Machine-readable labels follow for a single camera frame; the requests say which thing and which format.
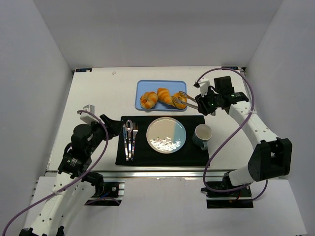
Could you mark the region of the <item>metal tongs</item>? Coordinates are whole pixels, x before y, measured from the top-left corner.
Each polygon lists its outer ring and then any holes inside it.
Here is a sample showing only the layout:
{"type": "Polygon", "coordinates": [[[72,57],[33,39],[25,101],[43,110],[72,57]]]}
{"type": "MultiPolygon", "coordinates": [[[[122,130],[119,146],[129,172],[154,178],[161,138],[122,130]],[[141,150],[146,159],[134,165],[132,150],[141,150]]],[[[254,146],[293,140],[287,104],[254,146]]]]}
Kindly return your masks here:
{"type": "MultiPolygon", "coordinates": [[[[191,101],[193,101],[193,102],[196,103],[196,100],[195,100],[193,97],[189,96],[186,92],[179,91],[179,93],[180,93],[180,95],[181,95],[182,97],[185,97],[186,99],[191,100],[191,101]]],[[[181,101],[178,100],[176,97],[174,97],[174,100],[175,100],[177,103],[182,103],[182,104],[185,104],[187,107],[190,107],[190,108],[193,108],[193,109],[198,110],[198,106],[197,106],[197,105],[193,105],[193,104],[190,104],[190,103],[188,103],[188,102],[181,102],[181,101]]]]}

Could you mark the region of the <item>bagel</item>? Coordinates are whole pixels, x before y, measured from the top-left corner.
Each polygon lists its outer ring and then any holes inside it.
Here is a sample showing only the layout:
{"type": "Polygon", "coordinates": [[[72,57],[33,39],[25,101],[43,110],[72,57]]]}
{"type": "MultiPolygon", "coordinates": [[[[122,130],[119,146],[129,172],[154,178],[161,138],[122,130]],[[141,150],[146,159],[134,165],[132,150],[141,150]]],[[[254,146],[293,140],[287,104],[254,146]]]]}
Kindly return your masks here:
{"type": "Polygon", "coordinates": [[[173,98],[172,98],[172,101],[173,101],[173,105],[178,108],[178,109],[185,109],[187,106],[185,104],[182,104],[182,103],[177,103],[175,100],[174,100],[174,97],[176,97],[178,100],[180,100],[181,102],[187,102],[187,99],[185,97],[182,97],[180,95],[180,93],[175,93],[173,95],[173,98]]]}

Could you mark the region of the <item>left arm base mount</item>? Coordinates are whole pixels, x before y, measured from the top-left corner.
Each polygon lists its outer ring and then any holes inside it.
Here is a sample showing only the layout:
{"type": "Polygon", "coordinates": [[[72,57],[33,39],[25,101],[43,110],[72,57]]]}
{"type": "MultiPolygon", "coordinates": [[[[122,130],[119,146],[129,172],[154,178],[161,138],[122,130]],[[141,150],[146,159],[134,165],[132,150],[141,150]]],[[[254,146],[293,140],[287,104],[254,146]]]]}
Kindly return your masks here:
{"type": "Polygon", "coordinates": [[[86,202],[87,206],[118,206],[124,195],[125,183],[105,180],[101,190],[86,202]]]}

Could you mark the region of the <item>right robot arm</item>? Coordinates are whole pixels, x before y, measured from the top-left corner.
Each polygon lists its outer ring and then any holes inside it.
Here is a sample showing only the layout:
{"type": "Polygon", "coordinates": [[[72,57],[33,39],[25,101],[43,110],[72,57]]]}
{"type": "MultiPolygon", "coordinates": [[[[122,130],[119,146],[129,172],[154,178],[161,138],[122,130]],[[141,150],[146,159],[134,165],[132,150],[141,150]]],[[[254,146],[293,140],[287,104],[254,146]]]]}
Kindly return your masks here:
{"type": "Polygon", "coordinates": [[[232,186],[241,186],[290,172],[292,143],[272,132],[252,109],[243,92],[235,92],[229,76],[209,80],[202,78],[194,84],[200,89],[195,97],[198,110],[204,115],[212,114],[217,108],[226,111],[240,126],[249,139],[253,153],[244,167],[228,173],[226,179],[232,186]]]}

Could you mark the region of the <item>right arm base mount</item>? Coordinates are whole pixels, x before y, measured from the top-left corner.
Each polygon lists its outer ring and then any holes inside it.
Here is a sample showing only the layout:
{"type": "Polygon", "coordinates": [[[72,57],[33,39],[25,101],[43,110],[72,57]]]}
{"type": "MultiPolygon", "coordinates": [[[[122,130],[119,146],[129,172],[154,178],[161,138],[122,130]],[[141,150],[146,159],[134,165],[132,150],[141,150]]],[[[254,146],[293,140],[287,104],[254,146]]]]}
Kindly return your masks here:
{"type": "MultiPolygon", "coordinates": [[[[228,173],[223,175],[220,181],[208,181],[207,185],[215,190],[228,190],[236,188],[232,186],[228,173]]],[[[249,187],[232,192],[213,192],[206,187],[201,188],[201,192],[206,194],[206,204],[208,209],[235,209],[253,208],[252,192],[249,187]]]]}

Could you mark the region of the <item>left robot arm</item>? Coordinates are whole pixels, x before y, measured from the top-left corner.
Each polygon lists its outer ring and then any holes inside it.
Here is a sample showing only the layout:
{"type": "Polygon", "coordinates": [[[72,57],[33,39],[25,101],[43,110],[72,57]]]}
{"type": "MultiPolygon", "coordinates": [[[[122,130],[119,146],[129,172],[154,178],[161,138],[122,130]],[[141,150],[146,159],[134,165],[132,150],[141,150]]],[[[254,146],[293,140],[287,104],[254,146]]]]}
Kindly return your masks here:
{"type": "Polygon", "coordinates": [[[95,166],[91,155],[103,142],[119,135],[123,122],[106,115],[99,118],[92,112],[79,111],[82,124],[73,129],[70,143],[65,147],[58,167],[52,196],[29,228],[22,229],[22,236],[64,236],[71,223],[94,195],[103,191],[103,177],[91,171],[95,166]]]}

